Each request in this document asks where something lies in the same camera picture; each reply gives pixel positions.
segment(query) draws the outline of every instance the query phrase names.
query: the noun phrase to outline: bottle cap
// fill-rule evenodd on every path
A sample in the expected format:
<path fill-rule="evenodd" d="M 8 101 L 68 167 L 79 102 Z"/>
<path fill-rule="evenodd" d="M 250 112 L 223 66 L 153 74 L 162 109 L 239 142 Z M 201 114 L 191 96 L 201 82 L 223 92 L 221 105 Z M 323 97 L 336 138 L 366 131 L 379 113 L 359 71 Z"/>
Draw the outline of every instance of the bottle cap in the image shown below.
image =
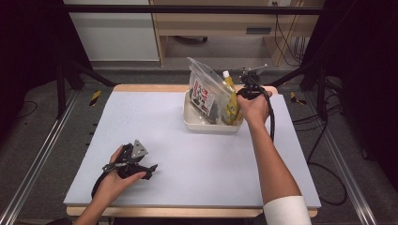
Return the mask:
<path fill-rule="evenodd" d="M 224 71 L 224 72 L 222 73 L 222 75 L 223 75 L 224 78 L 229 77 L 229 72 L 228 72 L 228 70 Z"/>

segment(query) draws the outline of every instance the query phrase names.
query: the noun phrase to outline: white sleeve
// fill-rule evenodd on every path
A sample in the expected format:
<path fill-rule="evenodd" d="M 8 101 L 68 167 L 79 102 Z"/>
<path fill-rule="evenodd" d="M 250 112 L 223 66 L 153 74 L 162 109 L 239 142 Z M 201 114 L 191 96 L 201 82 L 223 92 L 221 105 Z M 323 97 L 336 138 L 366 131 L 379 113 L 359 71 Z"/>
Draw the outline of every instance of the white sleeve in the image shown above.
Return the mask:
<path fill-rule="evenodd" d="M 302 196 L 288 196 L 264 205 L 268 225 L 311 224 L 307 205 Z"/>

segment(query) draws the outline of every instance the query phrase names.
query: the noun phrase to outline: metal rail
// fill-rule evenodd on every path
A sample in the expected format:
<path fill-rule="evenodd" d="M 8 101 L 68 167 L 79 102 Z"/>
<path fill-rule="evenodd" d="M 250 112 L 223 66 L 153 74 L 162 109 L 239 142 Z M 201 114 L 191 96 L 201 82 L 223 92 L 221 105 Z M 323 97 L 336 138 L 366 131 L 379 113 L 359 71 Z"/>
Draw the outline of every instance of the metal rail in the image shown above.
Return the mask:
<path fill-rule="evenodd" d="M 66 121 L 69 118 L 70 112 L 78 95 L 79 91 L 71 92 L 64 114 L 61 118 L 55 121 L 52 130 L 50 131 L 44 144 L 38 151 L 38 155 L 32 163 L 25 178 L 21 182 L 20 187 L 18 188 L 11 202 L 8 204 L 6 210 L 2 213 L 0 217 L 0 225 L 11 225 L 14 223 L 15 219 L 17 218 L 23 207 L 24 202 L 26 201 L 30 191 L 32 190 L 33 185 L 35 185 L 35 182 L 38 179 L 38 175 L 40 174 L 41 169 L 43 168 L 44 163 L 47 160 L 47 157 L 52 152 L 54 144 L 60 132 L 62 131 L 62 128 L 64 127 Z"/>
<path fill-rule="evenodd" d="M 322 7 L 244 7 L 244 6 L 148 6 L 148 5 L 43 5 L 42 9 L 88 13 L 197 13 L 323 15 L 341 12 Z"/>
<path fill-rule="evenodd" d="M 308 94 L 305 94 L 305 97 L 306 99 L 308 99 L 309 105 L 313 112 L 316 113 L 314 106 L 315 100 L 313 99 L 313 97 Z M 358 217 L 360 218 L 360 222 L 364 225 L 376 225 L 377 221 L 375 220 L 375 216 L 373 215 L 373 212 L 369 207 L 369 204 L 366 202 L 366 199 L 363 196 L 354 175 L 348 168 L 342 154 L 340 153 L 337 143 L 334 141 L 333 136 L 331 135 L 330 130 L 327 127 L 325 130 L 324 143 L 329 149 L 337 172 L 340 174 L 341 179 L 344 181 L 350 200 L 354 205 L 354 209 L 356 210 Z"/>

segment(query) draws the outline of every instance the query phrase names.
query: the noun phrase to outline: clear plastic bag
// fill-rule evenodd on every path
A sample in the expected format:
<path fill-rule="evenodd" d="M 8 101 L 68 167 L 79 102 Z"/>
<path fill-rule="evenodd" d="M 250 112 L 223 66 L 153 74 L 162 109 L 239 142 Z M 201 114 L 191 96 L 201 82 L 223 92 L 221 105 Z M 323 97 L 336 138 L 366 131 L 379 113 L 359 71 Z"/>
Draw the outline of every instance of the clear plastic bag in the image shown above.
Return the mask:
<path fill-rule="evenodd" d="M 191 61 L 191 104 L 210 124 L 222 124 L 221 115 L 234 90 L 209 66 Z"/>

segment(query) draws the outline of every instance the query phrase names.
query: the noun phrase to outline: black tool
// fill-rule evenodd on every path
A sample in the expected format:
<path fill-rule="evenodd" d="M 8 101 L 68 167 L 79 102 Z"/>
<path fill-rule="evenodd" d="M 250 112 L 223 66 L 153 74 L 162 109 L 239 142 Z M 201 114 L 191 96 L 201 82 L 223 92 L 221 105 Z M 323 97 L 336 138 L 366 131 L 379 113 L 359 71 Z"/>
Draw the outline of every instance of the black tool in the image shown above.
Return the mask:
<path fill-rule="evenodd" d="M 266 70 L 266 68 L 267 68 L 267 64 L 265 64 L 262 67 L 257 67 L 257 68 L 243 71 L 243 75 L 240 76 L 240 81 L 242 83 L 244 83 L 244 86 L 237 92 L 237 95 L 241 95 L 248 100 L 252 100 L 252 99 L 257 98 L 260 95 L 264 95 L 264 98 L 266 98 L 266 101 L 269 106 L 269 117 L 271 118 L 271 121 L 270 121 L 271 128 L 270 128 L 269 136 L 271 137 L 272 140 L 274 140 L 275 115 L 274 115 L 267 91 L 263 87 L 261 87 L 260 84 L 258 84 L 259 80 L 260 80 L 260 74 L 262 72 L 264 72 Z"/>
<path fill-rule="evenodd" d="M 142 179 L 149 180 L 152 177 L 152 173 L 156 171 L 158 164 L 150 168 L 139 165 L 138 162 L 140 162 L 146 154 L 148 154 L 148 152 L 138 140 L 135 140 L 134 145 L 131 143 L 123 145 L 123 149 L 120 151 L 116 160 L 102 167 L 103 173 L 93 187 L 91 197 L 94 197 L 96 194 L 103 178 L 113 170 L 117 170 L 117 174 L 123 179 L 139 172 L 146 172 L 146 175 Z"/>

